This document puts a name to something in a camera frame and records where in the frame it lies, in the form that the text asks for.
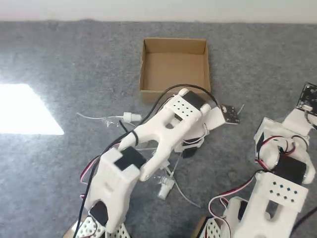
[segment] plastic connector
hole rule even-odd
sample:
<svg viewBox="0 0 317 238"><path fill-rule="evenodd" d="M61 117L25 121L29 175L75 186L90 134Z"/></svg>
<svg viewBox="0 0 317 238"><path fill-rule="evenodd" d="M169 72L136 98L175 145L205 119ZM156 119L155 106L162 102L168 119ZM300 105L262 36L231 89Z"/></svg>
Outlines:
<svg viewBox="0 0 317 238"><path fill-rule="evenodd" d="M134 114L134 113L123 113L123 121L126 123L130 123L132 121L141 121L142 116L140 114Z"/></svg>
<svg viewBox="0 0 317 238"><path fill-rule="evenodd" d="M160 199L165 200L171 189L173 188L175 181L171 177L162 177L160 180L161 187L158 193Z"/></svg>

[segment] perforated plate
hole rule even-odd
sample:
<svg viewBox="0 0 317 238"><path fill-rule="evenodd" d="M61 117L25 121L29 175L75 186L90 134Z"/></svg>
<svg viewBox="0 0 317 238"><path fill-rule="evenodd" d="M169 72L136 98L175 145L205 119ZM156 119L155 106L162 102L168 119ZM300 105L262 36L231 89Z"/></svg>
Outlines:
<svg viewBox="0 0 317 238"><path fill-rule="evenodd" d="M221 238L220 228L214 218L209 218L202 230L199 238L205 238L205 232L207 229L207 238Z"/></svg>
<svg viewBox="0 0 317 238"><path fill-rule="evenodd" d="M175 114L177 114L182 119L187 119L189 117L199 117L201 112L188 103L181 96L176 95L164 107L171 109Z"/></svg>
<svg viewBox="0 0 317 238"><path fill-rule="evenodd" d="M91 236L91 238L99 238L105 231L105 228L94 220L91 216L86 217L79 227L76 238L84 238Z"/></svg>
<svg viewBox="0 0 317 238"><path fill-rule="evenodd" d="M116 232L110 234L108 237L109 238L130 238L130 235L125 225L122 223L119 229Z"/></svg>
<svg viewBox="0 0 317 238"><path fill-rule="evenodd" d="M269 200L287 206L297 212L302 210L308 193L307 188L272 173L261 174L260 183L255 187L255 190Z"/></svg>
<svg viewBox="0 0 317 238"><path fill-rule="evenodd" d="M76 226L77 226L77 222L72 227L73 232L75 232ZM77 233L78 235L76 237L77 238L84 238L84 237L88 237L88 236L92 235L91 238L99 238L102 236L104 231L105 231L105 228L103 226L101 226L101 224L99 224L91 216L88 216L81 223L79 230L78 230L78 233ZM114 233L108 235L108 238L130 238L130 235L129 235L125 225L122 223L119 226L118 230L116 230Z"/></svg>

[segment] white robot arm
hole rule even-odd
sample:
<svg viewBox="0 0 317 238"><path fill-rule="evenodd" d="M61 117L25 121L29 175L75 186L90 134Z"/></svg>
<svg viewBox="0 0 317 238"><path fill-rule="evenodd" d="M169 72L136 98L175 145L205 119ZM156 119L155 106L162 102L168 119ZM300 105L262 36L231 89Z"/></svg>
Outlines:
<svg viewBox="0 0 317 238"><path fill-rule="evenodd" d="M184 152L198 148L210 130L224 123L239 122L233 107L222 105L211 109L194 92L180 90L157 114L124 137L118 149L111 148L101 156L85 208L98 226L113 233L125 220L130 194L138 180L146 181L168 165L173 150ZM133 147L150 140L157 141L158 147L146 160Z"/></svg>
<svg viewBox="0 0 317 238"><path fill-rule="evenodd" d="M297 107L283 123L263 119L254 140L257 162L264 171L256 174L249 201L240 197L229 200L221 238L290 236L308 194L303 184L311 183L316 174L307 153L308 133L315 127L316 113L317 86L307 83ZM275 214L268 212L271 204L276 206Z"/></svg>

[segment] white wall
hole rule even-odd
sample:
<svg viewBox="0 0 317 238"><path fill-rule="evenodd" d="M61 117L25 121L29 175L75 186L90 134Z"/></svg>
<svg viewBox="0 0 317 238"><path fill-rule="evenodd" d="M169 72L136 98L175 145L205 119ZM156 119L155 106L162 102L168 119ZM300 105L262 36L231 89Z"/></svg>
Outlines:
<svg viewBox="0 0 317 238"><path fill-rule="evenodd" d="M0 20L317 23L317 0L0 0Z"/></svg>

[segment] open cardboard box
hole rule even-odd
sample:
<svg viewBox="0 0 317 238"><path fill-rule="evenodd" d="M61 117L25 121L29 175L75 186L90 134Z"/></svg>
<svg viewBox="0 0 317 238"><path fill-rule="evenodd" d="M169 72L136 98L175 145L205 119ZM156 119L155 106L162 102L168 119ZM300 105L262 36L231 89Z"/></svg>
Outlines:
<svg viewBox="0 0 317 238"><path fill-rule="evenodd" d="M145 38L140 73L142 101L155 102L165 89L181 83L195 84L211 91L206 40ZM165 98L181 88L171 90ZM209 99L201 90L191 90Z"/></svg>

